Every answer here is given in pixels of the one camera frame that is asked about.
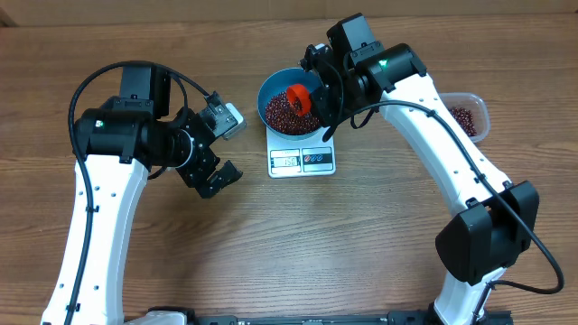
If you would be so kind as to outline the blue bowl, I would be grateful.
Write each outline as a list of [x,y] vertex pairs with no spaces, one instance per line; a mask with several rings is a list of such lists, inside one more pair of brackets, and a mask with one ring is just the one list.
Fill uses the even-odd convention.
[[266,123],[266,105],[273,96],[276,96],[282,92],[286,93],[286,89],[293,84],[302,84],[308,89],[309,92],[313,90],[314,86],[318,85],[316,81],[313,81],[309,77],[309,74],[313,73],[305,72],[298,68],[279,70],[268,77],[261,86],[261,89],[259,89],[257,95],[258,114],[260,115],[267,129],[272,131],[274,134],[288,140],[297,141],[312,137],[322,129],[322,127],[320,127],[318,130],[306,135],[284,135],[277,132]]

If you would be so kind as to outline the beans in blue bowl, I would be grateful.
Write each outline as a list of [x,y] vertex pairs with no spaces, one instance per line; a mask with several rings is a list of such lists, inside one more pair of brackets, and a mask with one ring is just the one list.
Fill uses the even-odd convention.
[[321,127],[318,118],[311,114],[298,116],[285,92],[273,96],[267,103],[266,123],[284,135],[306,135]]

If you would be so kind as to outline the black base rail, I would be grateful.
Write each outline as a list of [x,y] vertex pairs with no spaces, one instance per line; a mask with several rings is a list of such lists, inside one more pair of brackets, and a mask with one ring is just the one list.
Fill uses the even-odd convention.
[[237,316],[197,316],[193,309],[151,308],[145,316],[125,324],[187,325],[426,325],[443,324],[432,308],[427,311],[390,311],[379,315],[338,315],[239,318]]

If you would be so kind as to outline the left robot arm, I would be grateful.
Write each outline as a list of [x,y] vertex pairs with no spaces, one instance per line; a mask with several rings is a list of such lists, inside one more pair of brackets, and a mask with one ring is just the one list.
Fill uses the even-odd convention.
[[136,207],[151,179],[169,169],[209,199],[241,178],[211,144],[245,127],[245,118],[219,94],[206,106],[170,116],[171,87],[192,80],[150,61],[118,63],[117,95],[81,115],[68,113],[76,158],[75,200],[58,282],[44,324],[121,324],[126,255]]

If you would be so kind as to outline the white kitchen scale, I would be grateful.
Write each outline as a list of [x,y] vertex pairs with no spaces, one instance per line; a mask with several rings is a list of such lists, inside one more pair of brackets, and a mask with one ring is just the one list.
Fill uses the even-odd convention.
[[336,172],[333,138],[323,141],[328,130],[306,135],[284,135],[266,129],[267,172],[271,178],[326,176]]

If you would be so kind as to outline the red adzuki beans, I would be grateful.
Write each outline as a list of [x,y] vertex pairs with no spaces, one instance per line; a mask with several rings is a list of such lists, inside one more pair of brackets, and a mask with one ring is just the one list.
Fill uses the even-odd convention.
[[473,137],[477,134],[473,113],[470,110],[464,107],[451,107],[449,112],[467,136]]

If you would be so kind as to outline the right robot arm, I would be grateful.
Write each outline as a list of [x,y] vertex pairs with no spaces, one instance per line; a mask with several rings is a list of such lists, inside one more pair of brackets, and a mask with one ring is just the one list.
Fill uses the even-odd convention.
[[409,45],[385,47],[361,14],[337,22],[327,37],[307,47],[300,62],[321,82],[306,109],[329,133],[362,112],[380,113],[430,172],[452,217],[435,239],[447,271],[442,291],[416,320],[509,324],[509,313],[489,312],[485,305],[535,241],[536,189],[527,181],[513,183],[482,154]]

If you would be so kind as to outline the clear plastic container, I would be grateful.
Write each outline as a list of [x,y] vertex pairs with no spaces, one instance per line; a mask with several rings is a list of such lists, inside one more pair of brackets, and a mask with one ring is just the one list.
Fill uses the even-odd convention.
[[464,107],[473,113],[473,119],[477,134],[470,139],[474,143],[482,141],[489,133],[490,120],[485,102],[477,95],[465,92],[442,93],[442,102],[448,108]]

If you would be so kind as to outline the red measuring scoop blue handle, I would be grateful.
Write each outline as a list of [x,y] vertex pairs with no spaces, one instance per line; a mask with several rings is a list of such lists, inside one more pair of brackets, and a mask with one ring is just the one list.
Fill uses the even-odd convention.
[[302,84],[293,84],[286,89],[286,97],[290,106],[298,116],[305,116],[311,112],[310,92]]

